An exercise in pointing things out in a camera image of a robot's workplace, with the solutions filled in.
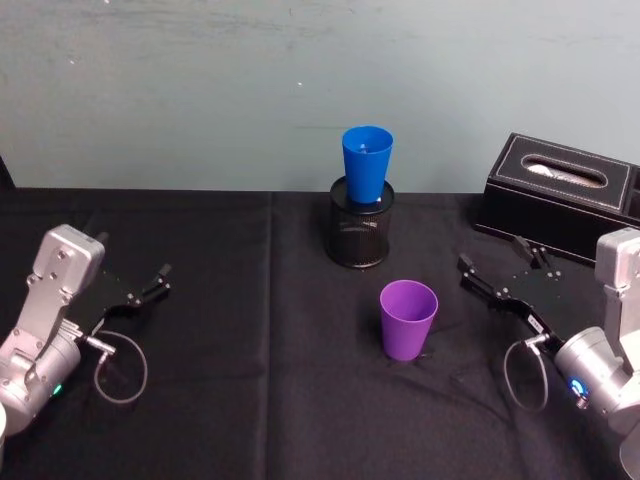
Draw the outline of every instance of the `purple plastic cup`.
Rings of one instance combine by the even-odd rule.
[[[382,344],[394,360],[416,358],[438,311],[438,297],[414,280],[396,280],[380,293]]]

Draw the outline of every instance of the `black tablecloth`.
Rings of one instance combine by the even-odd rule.
[[[106,405],[83,359],[25,433],[7,440],[7,479],[610,479],[617,439],[580,412],[550,371],[540,414],[517,409],[501,361],[522,336],[462,290],[464,251],[496,278],[522,268],[474,232],[474,195],[398,195],[391,254],[367,271],[332,263],[327,195],[18,190],[0,195],[0,334],[15,324],[44,232],[110,234],[105,267],[144,282],[173,265],[169,299],[137,339],[149,385],[133,408]],[[587,267],[557,260],[575,302],[602,318]],[[389,281],[430,285],[440,311],[419,360],[380,341]]]

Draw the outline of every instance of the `tissue box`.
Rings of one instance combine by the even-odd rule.
[[[640,228],[638,167],[512,133],[491,169],[476,228],[595,262],[605,233]]]

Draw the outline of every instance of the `cup rim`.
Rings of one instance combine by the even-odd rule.
[[[427,315],[424,318],[421,318],[419,320],[405,320],[404,318],[400,318],[397,317],[396,315],[393,315],[392,313],[390,313],[386,306],[384,305],[383,301],[382,301],[382,296],[385,293],[385,290],[387,290],[387,288],[394,286],[398,283],[412,283],[415,285],[418,285],[422,288],[424,288],[426,290],[426,292],[431,295],[433,297],[433,299],[435,300],[435,306],[433,308],[433,311]],[[400,280],[394,280],[393,282],[389,282],[385,285],[385,287],[382,289],[382,291],[380,292],[380,297],[379,297],[379,301],[380,301],[380,308],[382,308],[384,310],[384,312],[389,315],[391,318],[393,318],[394,320],[401,322],[401,323],[407,323],[407,324],[416,324],[416,323],[420,323],[420,322],[426,322],[427,320],[429,320],[430,318],[433,318],[436,313],[438,313],[438,308],[440,308],[440,302],[438,301],[438,296],[436,295],[436,293],[427,285],[425,285],[422,282],[418,282],[417,280],[409,280],[409,279],[400,279]]]
[[[377,130],[381,130],[381,131],[383,131],[384,133],[386,133],[387,135],[389,135],[389,137],[391,137],[391,142],[389,143],[389,146],[388,146],[388,147],[383,148],[383,149],[381,149],[381,150],[376,150],[375,152],[369,152],[369,153],[382,153],[382,152],[386,152],[387,150],[391,150],[391,148],[393,147],[393,141],[394,141],[393,133],[391,133],[391,132],[390,132],[389,130],[387,130],[386,128],[381,127],[380,125],[355,125],[355,126],[353,126],[353,127],[349,128],[349,129],[347,129],[347,130],[342,134],[342,147],[343,147],[343,148],[346,148],[346,149],[347,149],[347,150],[349,150],[350,152],[359,153],[359,152],[357,152],[356,150],[352,150],[351,148],[347,147],[347,146],[344,144],[344,137],[345,137],[349,132],[351,132],[351,131],[353,131],[353,130],[356,130],[356,129],[359,129],[359,128],[375,128],[375,129],[377,129]]]

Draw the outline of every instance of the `black mesh pencil holder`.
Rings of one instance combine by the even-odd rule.
[[[346,178],[331,187],[331,220],[327,252],[340,265],[368,268],[389,254],[389,223],[395,194],[387,182],[380,201],[356,203],[347,195]]]

